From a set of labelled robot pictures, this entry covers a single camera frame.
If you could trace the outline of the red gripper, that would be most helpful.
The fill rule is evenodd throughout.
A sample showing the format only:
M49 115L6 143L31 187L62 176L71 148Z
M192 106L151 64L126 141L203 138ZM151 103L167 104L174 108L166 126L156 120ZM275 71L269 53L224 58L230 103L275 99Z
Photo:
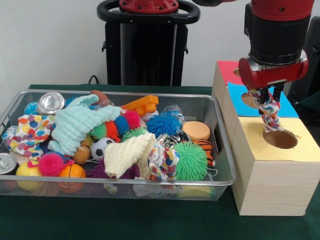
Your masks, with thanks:
M308 57L303 50L296 62L279 66L261 65L247 56L239 60L238 70L241 81L248 90L260 89L259 103L270 103L273 95L269 89L265 91L263 88L300 80L306 75L308 66Z

